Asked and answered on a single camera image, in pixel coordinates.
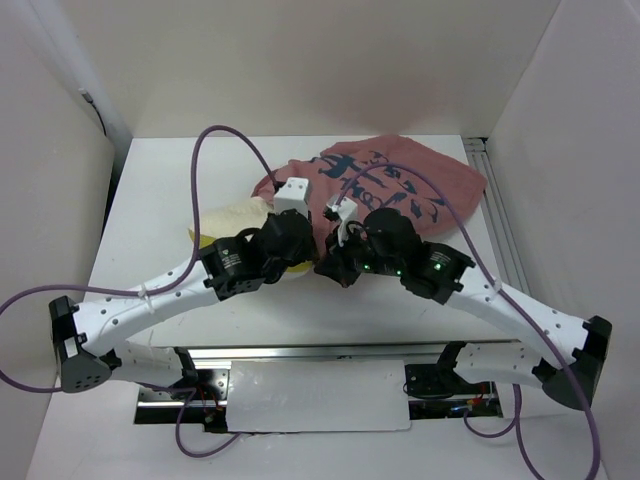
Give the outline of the cream yellow pillow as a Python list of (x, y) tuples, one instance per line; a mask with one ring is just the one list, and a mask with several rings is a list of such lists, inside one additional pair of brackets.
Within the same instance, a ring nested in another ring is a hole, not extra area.
[(190, 238), (198, 257), (211, 274), (219, 272), (230, 280), (265, 278), (250, 260), (247, 243), (242, 239), (245, 228), (260, 228), (268, 213), (275, 213), (273, 203), (252, 197), (213, 214), (199, 216), (189, 229)]

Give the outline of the red printed pillowcase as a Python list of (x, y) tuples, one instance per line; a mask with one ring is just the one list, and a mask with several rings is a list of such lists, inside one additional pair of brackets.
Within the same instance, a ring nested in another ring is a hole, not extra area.
[(476, 170), (408, 137), (383, 135), (339, 142), (310, 160), (290, 160), (275, 178), (307, 178), (311, 183), (311, 219), (316, 243), (325, 246), (334, 225), (323, 216), (331, 197), (347, 190), (362, 222), (369, 212), (392, 208), (408, 217), (423, 238), (445, 234), (456, 222), (444, 201), (424, 181), (431, 180), (461, 219), (478, 207), (487, 180)]

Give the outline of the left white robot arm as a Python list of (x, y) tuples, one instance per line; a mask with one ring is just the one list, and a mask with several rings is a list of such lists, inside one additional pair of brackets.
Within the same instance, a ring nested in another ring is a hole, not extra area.
[(54, 299), (49, 314), (62, 391), (80, 393), (119, 379), (163, 387), (176, 399), (189, 397), (198, 374), (187, 350), (146, 349), (130, 337), (180, 314), (276, 283), (288, 268), (315, 254), (310, 216), (290, 209), (268, 214), (260, 228), (247, 228), (200, 249), (178, 285), (155, 279), (158, 294), (139, 289), (94, 302)]

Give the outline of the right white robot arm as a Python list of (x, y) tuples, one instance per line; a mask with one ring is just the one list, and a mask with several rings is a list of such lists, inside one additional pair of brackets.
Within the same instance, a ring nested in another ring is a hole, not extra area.
[(486, 321), (509, 344), (449, 343), (436, 379), (448, 392), (466, 384), (515, 383), (542, 390), (574, 410), (593, 402), (607, 357), (611, 323), (562, 313), (517, 289), (488, 279), (478, 262), (446, 244), (424, 241), (411, 221), (391, 208), (356, 219), (356, 206), (325, 208), (336, 222), (316, 273), (349, 287), (362, 274), (393, 276), (410, 293)]

